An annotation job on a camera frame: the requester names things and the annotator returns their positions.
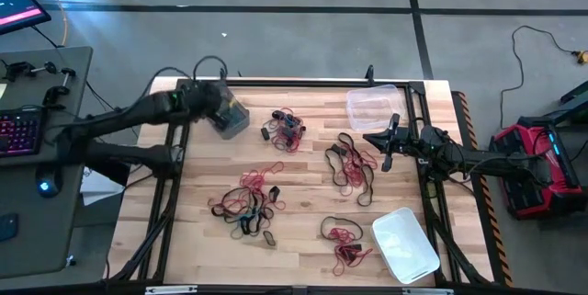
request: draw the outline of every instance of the concrete floor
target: concrete floor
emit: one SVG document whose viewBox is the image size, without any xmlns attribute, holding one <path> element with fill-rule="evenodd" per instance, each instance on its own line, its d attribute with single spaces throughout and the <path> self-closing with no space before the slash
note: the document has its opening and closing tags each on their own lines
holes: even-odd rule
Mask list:
<svg viewBox="0 0 588 295">
<path fill-rule="evenodd" d="M 53 0 L 40 0 L 50 3 Z M 409 0 L 63 0 L 125 5 L 372 6 L 407 7 Z M 419 0 L 428 8 L 588 9 L 588 0 Z M 39 28 L 61 38 L 59 12 Z M 189 70 L 205 54 L 218 54 L 231 74 L 251 76 L 361 77 L 374 64 L 379 78 L 423 78 L 411 15 L 68 12 L 69 46 L 95 50 L 89 80 L 104 98 L 126 106 L 157 69 Z M 588 48 L 585 17 L 423 16 L 424 37 L 435 79 L 449 80 L 468 96 L 479 142 L 499 128 L 499 92 L 517 85 L 519 72 L 510 35 L 520 25 L 553 32 L 566 49 Z M 0 51 L 49 48 L 30 29 L 3 36 Z M 556 50 L 548 37 L 517 34 L 526 69 L 525 86 L 505 95 L 504 122 L 539 115 L 586 80 L 588 67 Z M 216 74 L 216 65 L 203 67 Z M 84 113 L 100 106 L 86 96 Z M 133 142 L 130 132 L 113 142 Z M 582 293 L 588 289 L 588 230 L 546 229 L 514 221 L 493 187 L 503 240 L 516 286 Z M 99 261 L 100 255 L 93 259 Z M 101 267 L 70 282 L 97 279 Z"/>
</svg>

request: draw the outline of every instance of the rgb keyboard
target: rgb keyboard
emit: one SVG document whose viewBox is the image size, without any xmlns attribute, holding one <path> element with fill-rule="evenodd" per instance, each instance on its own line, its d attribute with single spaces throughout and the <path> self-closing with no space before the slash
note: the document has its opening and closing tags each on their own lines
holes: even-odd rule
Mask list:
<svg viewBox="0 0 588 295">
<path fill-rule="evenodd" d="M 42 108 L 0 110 L 0 157 L 38 153 L 43 121 Z"/>
</svg>

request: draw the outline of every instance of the computer screen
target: computer screen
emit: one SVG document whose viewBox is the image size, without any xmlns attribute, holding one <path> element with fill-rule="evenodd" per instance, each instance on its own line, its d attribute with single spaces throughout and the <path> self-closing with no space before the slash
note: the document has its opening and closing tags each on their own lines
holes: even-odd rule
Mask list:
<svg viewBox="0 0 588 295">
<path fill-rule="evenodd" d="M 0 0 L 0 35 L 49 20 L 36 0 Z"/>
</svg>

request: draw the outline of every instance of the clear plastic container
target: clear plastic container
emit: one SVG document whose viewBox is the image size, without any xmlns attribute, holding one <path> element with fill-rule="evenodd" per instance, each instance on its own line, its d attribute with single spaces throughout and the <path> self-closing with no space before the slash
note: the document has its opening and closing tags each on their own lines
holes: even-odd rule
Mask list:
<svg viewBox="0 0 588 295">
<path fill-rule="evenodd" d="M 400 208 L 371 225 L 390 273 L 407 285 L 439 268 L 439 257 L 412 210 Z"/>
<path fill-rule="evenodd" d="M 392 114 L 404 116 L 402 95 L 395 85 L 355 89 L 347 92 L 347 117 L 354 130 L 386 128 Z"/>
</svg>

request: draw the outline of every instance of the wooden table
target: wooden table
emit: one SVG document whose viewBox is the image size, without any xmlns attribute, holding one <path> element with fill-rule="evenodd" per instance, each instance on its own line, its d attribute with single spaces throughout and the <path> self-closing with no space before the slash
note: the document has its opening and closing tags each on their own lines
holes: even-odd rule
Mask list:
<svg viewBox="0 0 588 295">
<path fill-rule="evenodd" d="M 175 89 L 177 78 L 158 78 L 152 92 Z M 426 97 L 432 123 L 460 142 L 458 123 L 447 81 L 425 81 Z M 349 88 L 307 87 L 235 87 L 233 93 L 251 112 L 251 125 L 230 141 L 223 141 L 207 121 L 192 126 L 187 159 L 175 213 L 165 283 L 243 284 L 243 285 L 337 285 L 401 286 L 390 275 L 379 254 L 369 227 L 378 217 L 401 207 L 414 211 L 424 225 L 423 204 L 418 187 L 414 159 L 395 156 L 389 173 L 377 170 L 374 202 L 362 208 L 356 204 L 359 191 L 342 197 L 332 183 L 325 163 L 324 150 L 345 131 L 356 140 L 359 150 L 383 158 L 361 133 L 350 129 L 345 111 L 345 94 Z M 292 108 L 304 119 L 307 132 L 297 153 L 283 153 L 265 142 L 262 124 L 271 112 Z M 401 126 L 406 126 L 403 118 Z M 163 143 L 166 126 L 143 126 L 140 146 Z M 269 247 L 263 236 L 233 240 L 232 225 L 210 214 L 209 199 L 239 186 L 239 178 L 251 169 L 283 161 L 285 169 L 266 177 L 267 189 L 278 186 L 280 198 L 287 203 L 276 211 L 269 231 L 276 247 Z M 142 170 L 130 181 L 148 175 Z M 130 188 L 122 203 L 119 222 L 109 254 L 113 273 L 120 270 L 141 243 L 153 198 L 154 179 Z M 481 229 L 476 200 L 463 188 L 446 184 L 446 197 L 454 238 L 480 273 L 492 279 L 486 244 Z M 361 244 L 374 248 L 359 267 L 346 268 L 341 277 L 334 276 L 334 243 L 320 236 L 320 224 L 326 216 L 357 221 L 364 229 Z M 442 267 L 448 275 L 447 250 L 439 239 Z M 434 286 L 431 276 L 414 286 Z"/>
</svg>

